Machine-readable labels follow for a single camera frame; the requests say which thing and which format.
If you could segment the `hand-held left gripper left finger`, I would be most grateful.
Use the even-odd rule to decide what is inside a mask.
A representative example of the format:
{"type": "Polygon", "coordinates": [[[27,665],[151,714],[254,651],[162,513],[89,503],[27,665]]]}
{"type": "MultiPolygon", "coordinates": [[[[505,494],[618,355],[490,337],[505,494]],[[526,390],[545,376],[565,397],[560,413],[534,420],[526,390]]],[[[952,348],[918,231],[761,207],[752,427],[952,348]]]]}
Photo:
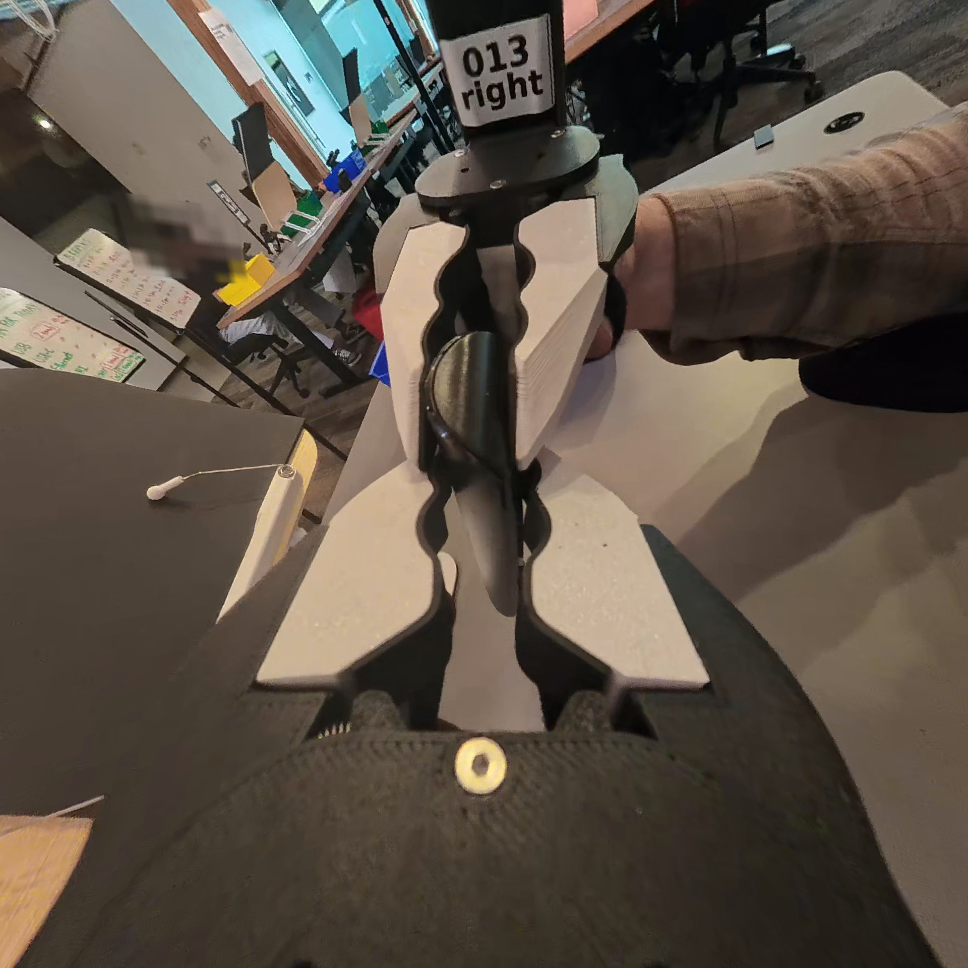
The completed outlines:
{"type": "Polygon", "coordinates": [[[257,672],[261,686],[408,690],[442,671],[454,606],[444,495],[404,461],[337,512],[257,672]]]}

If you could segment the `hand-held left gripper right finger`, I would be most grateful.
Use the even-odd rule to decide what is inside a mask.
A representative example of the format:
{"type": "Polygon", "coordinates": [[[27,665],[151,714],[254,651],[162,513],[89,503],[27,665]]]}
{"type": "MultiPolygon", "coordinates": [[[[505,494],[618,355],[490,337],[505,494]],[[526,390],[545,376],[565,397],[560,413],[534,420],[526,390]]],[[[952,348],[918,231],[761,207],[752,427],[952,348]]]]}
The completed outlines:
{"type": "Polygon", "coordinates": [[[701,691],[709,674],[636,514],[580,472],[542,472],[519,617],[542,688],[701,691]]]}

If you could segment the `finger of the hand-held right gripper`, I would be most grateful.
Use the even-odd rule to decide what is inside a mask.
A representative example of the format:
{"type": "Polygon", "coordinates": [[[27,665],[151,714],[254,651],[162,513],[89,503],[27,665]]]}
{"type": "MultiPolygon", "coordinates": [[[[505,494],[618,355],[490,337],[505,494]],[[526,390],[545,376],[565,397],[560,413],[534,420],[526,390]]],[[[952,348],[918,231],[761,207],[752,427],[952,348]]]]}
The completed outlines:
{"type": "Polygon", "coordinates": [[[558,425],[603,316],[593,200],[559,200],[528,215],[516,244],[533,270],[520,301],[524,334],[514,347],[515,457],[527,468],[558,425]]]}
{"type": "Polygon", "coordinates": [[[381,302],[394,418],[405,458],[415,466],[421,463],[424,336],[443,306],[439,293],[442,273],[455,266],[465,244],[465,226],[440,222],[411,228],[381,302]]]}

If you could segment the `black remote control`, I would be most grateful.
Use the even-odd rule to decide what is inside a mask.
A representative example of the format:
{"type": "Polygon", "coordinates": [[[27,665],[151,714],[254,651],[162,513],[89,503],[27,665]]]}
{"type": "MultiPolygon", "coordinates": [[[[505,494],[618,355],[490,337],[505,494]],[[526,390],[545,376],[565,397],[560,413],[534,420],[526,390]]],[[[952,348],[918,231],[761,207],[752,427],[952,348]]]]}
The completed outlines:
{"type": "Polygon", "coordinates": [[[526,477],[515,456],[510,351],[495,332],[442,346],[424,378],[432,470],[456,499],[491,603],[518,609],[526,477]]]}

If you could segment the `person's right hand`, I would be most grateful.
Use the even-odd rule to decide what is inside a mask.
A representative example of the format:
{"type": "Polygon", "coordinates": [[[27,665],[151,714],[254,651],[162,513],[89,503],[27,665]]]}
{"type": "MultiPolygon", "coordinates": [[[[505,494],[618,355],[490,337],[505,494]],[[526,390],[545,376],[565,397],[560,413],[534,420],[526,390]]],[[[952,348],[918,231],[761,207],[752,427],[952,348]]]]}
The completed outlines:
{"type": "Polygon", "coordinates": [[[634,235],[619,257],[607,284],[603,318],[586,360],[614,351],[623,334],[647,339],[669,332],[675,303],[674,227],[666,205],[656,196],[639,200],[634,235]]]}

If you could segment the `red bucket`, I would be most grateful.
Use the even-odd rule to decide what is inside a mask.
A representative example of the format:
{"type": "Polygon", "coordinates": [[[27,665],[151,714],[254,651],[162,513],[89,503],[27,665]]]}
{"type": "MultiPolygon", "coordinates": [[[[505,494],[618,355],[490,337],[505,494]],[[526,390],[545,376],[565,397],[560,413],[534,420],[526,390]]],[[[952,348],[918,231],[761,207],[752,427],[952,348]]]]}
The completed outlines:
{"type": "Polygon", "coordinates": [[[381,298],[376,290],[369,286],[360,288],[352,297],[351,302],[353,318],[378,344],[384,341],[381,298]]]}

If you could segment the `long wooden workbench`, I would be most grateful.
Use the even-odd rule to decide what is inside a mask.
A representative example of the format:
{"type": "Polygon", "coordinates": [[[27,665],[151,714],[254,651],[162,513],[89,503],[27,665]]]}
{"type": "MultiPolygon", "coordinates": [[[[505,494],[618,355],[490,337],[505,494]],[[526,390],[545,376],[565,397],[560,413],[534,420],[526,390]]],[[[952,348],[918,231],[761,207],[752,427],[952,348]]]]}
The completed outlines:
{"type": "Polygon", "coordinates": [[[334,375],[337,383],[325,393],[329,397],[366,382],[368,378],[357,375],[334,356],[331,348],[321,342],[318,333],[294,314],[286,299],[311,298],[311,305],[306,310],[313,313],[315,318],[318,317],[320,296],[311,289],[310,276],[328,273],[338,252],[367,216],[369,201],[365,188],[401,145],[417,117],[417,110],[413,107],[403,113],[400,120],[390,127],[389,134],[381,140],[377,150],[369,155],[363,172],[350,188],[334,197],[329,208],[322,213],[321,221],[312,230],[303,233],[301,240],[288,241],[276,260],[274,273],[268,282],[240,305],[229,308],[219,321],[219,328],[224,330],[236,321],[271,312],[284,329],[308,350],[310,357],[319,360],[334,375]]]}

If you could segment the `yellow plastic bin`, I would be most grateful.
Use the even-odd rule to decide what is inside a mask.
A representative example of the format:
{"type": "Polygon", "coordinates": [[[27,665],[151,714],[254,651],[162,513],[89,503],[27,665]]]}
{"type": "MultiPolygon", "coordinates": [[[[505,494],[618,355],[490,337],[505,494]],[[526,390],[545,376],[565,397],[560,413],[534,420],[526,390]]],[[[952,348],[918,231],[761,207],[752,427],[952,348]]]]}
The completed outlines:
{"type": "Polygon", "coordinates": [[[265,254],[256,254],[248,260],[230,260],[227,274],[220,278],[223,284],[214,290],[213,296],[228,307],[237,307],[263,289],[276,275],[273,262],[265,254]]]}

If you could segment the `black backdrop board stand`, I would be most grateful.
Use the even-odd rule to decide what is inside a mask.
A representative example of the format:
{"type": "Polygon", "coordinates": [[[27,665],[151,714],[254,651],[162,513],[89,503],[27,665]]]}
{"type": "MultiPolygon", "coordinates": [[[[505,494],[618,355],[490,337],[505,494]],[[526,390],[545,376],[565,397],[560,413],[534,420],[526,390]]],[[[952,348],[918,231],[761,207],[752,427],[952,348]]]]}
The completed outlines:
{"type": "Polygon", "coordinates": [[[297,417],[2,371],[2,948],[93,832],[170,823],[170,681],[217,623],[297,417]]]}

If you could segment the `black swivel chair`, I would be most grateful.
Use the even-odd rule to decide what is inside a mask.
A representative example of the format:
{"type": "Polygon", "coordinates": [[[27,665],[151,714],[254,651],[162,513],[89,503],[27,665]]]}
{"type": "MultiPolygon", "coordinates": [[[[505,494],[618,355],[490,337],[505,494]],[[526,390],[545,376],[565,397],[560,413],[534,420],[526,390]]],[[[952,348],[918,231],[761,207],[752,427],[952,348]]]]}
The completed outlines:
{"type": "Polygon", "coordinates": [[[708,97],[718,98],[712,132],[713,150],[728,148],[723,128],[727,115],[739,103],[743,87],[805,82],[804,103],[814,105],[825,97],[816,72],[805,66],[805,56],[790,43],[770,46],[767,13],[770,1],[662,2],[658,43],[670,66],[689,59],[695,78],[717,48],[722,66],[715,79],[700,82],[708,97]]]}

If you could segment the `whiteboard easel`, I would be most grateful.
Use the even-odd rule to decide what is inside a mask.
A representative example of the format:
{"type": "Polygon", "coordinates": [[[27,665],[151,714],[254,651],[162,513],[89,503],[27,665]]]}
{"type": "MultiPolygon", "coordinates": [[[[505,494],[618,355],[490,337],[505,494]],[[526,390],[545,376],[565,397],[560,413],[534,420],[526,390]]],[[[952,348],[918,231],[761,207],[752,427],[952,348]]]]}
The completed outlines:
{"type": "Polygon", "coordinates": [[[144,354],[16,290],[1,288],[1,350],[42,369],[124,383],[144,354]]]}
{"type": "Polygon", "coordinates": [[[128,249],[92,227],[54,261],[178,331],[188,327],[200,306],[200,296],[187,285],[137,264],[128,249]]]}

